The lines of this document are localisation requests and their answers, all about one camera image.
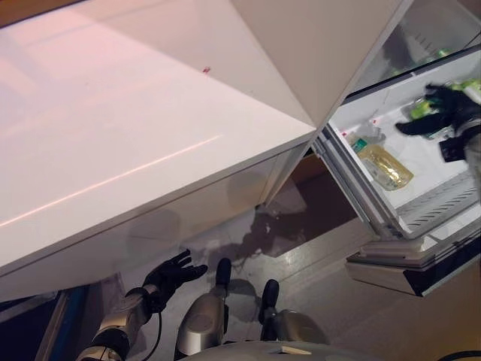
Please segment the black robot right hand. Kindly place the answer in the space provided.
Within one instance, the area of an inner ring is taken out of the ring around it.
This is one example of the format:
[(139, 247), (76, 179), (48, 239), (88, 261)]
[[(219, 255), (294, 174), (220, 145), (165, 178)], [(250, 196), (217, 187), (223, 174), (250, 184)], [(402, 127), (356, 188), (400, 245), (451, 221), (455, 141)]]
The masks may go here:
[(395, 128), (405, 135), (427, 135), (448, 126), (455, 133), (465, 123), (480, 118), (480, 105), (463, 91), (438, 84), (425, 86), (425, 99), (436, 113), (408, 123), (396, 123)]

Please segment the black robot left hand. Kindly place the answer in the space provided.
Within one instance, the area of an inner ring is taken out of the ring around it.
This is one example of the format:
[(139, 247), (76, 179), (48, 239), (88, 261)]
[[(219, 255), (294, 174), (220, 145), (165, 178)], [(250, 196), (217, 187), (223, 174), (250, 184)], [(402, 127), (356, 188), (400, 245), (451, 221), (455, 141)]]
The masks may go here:
[(143, 287), (155, 286), (160, 299), (167, 303), (184, 283), (199, 279), (208, 270), (207, 265), (193, 265), (190, 255), (187, 249), (157, 266), (146, 276)]

